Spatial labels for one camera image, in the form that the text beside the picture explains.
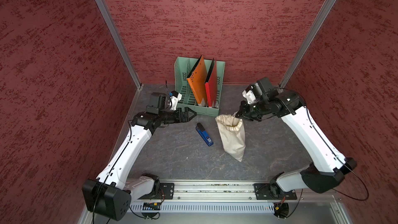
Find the beige cloth drawstring soil bag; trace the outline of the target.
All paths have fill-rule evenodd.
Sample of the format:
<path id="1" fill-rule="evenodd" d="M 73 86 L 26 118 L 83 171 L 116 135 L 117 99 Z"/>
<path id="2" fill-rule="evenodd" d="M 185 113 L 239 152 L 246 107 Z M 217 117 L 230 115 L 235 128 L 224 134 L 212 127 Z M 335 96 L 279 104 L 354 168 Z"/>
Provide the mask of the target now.
<path id="1" fill-rule="evenodd" d="M 219 115 L 215 120 L 224 151 L 238 162 L 242 162 L 246 148 L 243 120 L 235 115 Z"/>

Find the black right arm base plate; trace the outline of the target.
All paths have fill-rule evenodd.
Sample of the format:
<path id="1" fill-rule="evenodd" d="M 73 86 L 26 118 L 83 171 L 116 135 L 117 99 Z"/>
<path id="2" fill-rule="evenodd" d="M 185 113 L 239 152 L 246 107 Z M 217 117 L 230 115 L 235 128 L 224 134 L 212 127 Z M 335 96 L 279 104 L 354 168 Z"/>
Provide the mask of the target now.
<path id="1" fill-rule="evenodd" d="M 297 200 L 297 195 L 293 191 L 285 192 L 276 184 L 253 184 L 257 200 Z"/>

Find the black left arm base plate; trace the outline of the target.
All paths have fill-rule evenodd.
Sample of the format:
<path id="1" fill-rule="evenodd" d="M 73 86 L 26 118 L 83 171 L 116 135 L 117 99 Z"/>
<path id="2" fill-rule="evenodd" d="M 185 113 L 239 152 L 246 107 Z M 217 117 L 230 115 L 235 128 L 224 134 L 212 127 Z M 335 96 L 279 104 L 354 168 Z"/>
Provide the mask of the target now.
<path id="1" fill-rule="evenodd" d="M 155 183 L 152 191 L 140 200 L 173 200 L 174 183 Z"/>

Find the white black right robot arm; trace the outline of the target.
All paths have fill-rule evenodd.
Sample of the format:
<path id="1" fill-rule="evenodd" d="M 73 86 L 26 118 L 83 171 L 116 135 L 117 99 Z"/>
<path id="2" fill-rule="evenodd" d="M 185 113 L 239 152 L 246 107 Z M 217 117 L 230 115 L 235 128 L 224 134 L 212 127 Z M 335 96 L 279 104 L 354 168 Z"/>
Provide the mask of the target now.
<path id="1" fill-rule="evenodd" d="M 312 162 L 302 170 L 280 173 L 270 184 L 275 197 L 298 189 L 308 188 L 322 194 L 342 183 L 346 174 L 357 166 L 353 158 L 346 158 L 329 141 L 312 118 L 304 99 L 295 91 L 276 89 L 256 93 L 254 89 L 242 92 L 237 118 L 250 121 L 262 120 L 265 115 L 280 118 L 297 136 Z"/>

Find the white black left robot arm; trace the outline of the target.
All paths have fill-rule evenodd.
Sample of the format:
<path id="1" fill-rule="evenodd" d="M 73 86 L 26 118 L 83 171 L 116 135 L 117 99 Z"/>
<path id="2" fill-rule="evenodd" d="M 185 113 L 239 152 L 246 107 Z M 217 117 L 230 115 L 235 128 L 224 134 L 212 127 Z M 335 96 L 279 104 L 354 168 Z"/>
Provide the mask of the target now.
<path id="1" fill-rule="evenodd" d="M 88 179 L 82 191 L 88 211 L 109 219 L 121 220 L 130 208 L 131 202 L 141 198 L 163 199 L 158 176 L 143 174 L 129 186 L 126 185 L 130 170 L 141 150 L 162 124 L 185 123 L 197 113 L 185 107 L 174 111 L 161 111 L 148 107 L 129 122 L 129 132 L 121 147 L 106 168 L 95 180 Z"/>

